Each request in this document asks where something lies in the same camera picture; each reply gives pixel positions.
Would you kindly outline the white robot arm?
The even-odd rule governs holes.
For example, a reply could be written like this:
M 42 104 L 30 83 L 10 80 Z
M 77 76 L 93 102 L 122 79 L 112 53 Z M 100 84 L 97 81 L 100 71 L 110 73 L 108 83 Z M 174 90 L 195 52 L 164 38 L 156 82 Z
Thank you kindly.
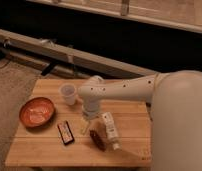
M 93 118 L 102 99 L 151 104 L 151 171 L 202 171 L 202 72 L 182 70 L 105 84 L 99 76 L 78 89 Z

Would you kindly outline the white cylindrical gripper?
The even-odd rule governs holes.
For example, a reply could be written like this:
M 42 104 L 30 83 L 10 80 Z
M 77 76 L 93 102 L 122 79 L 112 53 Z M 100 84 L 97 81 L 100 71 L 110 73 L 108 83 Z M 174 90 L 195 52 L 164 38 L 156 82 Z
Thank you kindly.
M 90 121 L 94 118 L 96 118 L 99 114 L 99 102 L 98 101 L 91 101 L 91 100 L 84 100 L 82 104 L 82 111 L 83 111 L 83 116 L 85 119 L 81 120 L 81 134 L 84 135 L 89 126 L 90 126 Z

